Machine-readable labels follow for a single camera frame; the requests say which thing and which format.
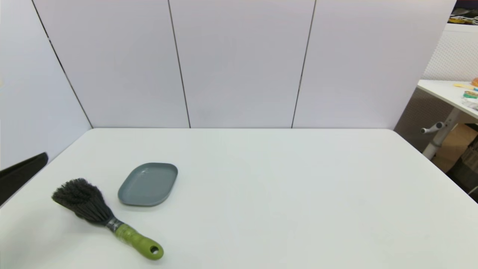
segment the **hand brush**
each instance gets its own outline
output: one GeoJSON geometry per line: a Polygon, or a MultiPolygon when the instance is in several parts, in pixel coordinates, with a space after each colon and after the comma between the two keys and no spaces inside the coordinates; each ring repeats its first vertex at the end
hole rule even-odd
{"type": "Polygon", "coordinates": [[[100,190],[85,179],[73,179],[63,184],[53,193],[52,199],[75,212],[78,217],[92,224],[106,226],[119,240],[134,247],[146,258],[157,260],[163,256],[161,245],[115,218],[100,190]]]}

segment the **metal ferrule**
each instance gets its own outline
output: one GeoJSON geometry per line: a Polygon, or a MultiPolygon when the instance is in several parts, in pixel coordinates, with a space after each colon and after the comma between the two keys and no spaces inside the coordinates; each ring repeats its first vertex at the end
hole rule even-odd
{"type": "Polygon", "coordinates": [[[108,223],[106,224],[106,228],[108,228],[110,231],[112,231],[113,233],[116,232],[116,230],[122,225],[124,224],[124,222],[122,222],[121,220],[115,218],[115,217],[112,217],[108,223]]]}

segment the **gray tray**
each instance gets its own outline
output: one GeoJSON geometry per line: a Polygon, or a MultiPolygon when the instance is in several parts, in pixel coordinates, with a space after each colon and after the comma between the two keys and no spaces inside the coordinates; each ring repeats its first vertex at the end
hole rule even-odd
{"type": "Polygon", "coordinates": [[[118,198],[128,205],[158,205],[168,198],[177,174],[178,168],[168,163],[140,165],[124,180],[118,198]]]}

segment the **wall panel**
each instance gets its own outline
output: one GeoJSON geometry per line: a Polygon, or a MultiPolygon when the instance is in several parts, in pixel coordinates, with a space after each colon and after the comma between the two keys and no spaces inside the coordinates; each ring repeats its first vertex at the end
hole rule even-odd
{"type": "Polygon", "coordinates": [[[34,0],[94,127],[189,127],[167,0],[34,0]]]}
{"type": "Polygon", "coordinates": [[[30,0],[2,0],[0,170],[47,152],[50,160],[91,127],[30,0]]]}
{"type": "Polygon", "coordinates": [[[191,127],[291,127],[313,0],[171,0],[191,127]]]}
{"type": "Polygon", "coordinates": [[[294,127],[389,128],[454,0],[318,0],[294,127]]]}

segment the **black object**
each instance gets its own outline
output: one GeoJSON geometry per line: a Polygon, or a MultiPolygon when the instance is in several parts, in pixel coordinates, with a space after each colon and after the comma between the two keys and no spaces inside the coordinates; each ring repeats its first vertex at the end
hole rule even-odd
{"type": "Polygon", "coordinates": [[[5,203],[48,162],[46,152],[0,171],[0,205],[5,203]]]}
{"type": "Polygon", "coordinates": [[[114,218],[100,190],[85,179],[73,179],[63,184],[53,193],[52,199],[93,224],[106,226],[114,218]]]}
{"type": "Polygon", "coordinates": [[[475,123],[465,123],[465,125],[478,132],[478,125],[475,123]]]}
{"type": "Polygon", "coordinates": [[[458,0],[456,1],[455,8],[478,10],[478,1],[477,0],[458,0]]]}
{"type": "MultiPolygon", "coordinates": [[[[478,135],[446,175],[464,192],[470,193],[478,186],[478,135]]],[[[470,196],[478,202],[478,193],[470,196]]]]}

